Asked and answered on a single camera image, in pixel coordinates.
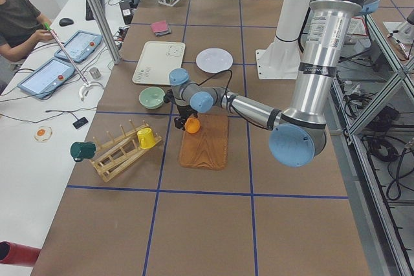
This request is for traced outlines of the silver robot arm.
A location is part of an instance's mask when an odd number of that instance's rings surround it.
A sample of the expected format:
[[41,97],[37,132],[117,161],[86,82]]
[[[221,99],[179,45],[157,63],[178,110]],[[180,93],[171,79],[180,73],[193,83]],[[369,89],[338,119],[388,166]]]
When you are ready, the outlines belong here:
[[379,0],[310,0],[310,22],[303,59],[290,106],[279,110],[226,87],[202,87],[187,70],[169,74],[170,89],[164,101],[174,104],[179,116],[175,126],[183,129],[186,120],[218,106],[271,132],[269,147],[273,157],[290,167],[308,164],[327,142],[323,108],[351,19],[377,9]]

